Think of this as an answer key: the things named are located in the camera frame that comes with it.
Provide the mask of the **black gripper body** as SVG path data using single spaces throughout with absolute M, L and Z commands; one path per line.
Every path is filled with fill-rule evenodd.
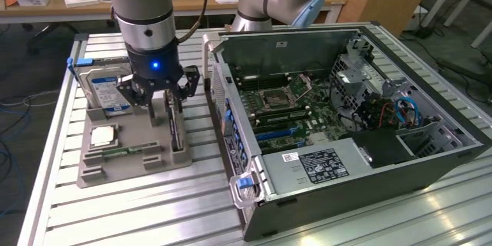
M 184 75 L 179 63 L 177 40 L 156 50 L 140 50 L 128 43 L 125 46 L 135 83 L 153 90 L 176 87 Z

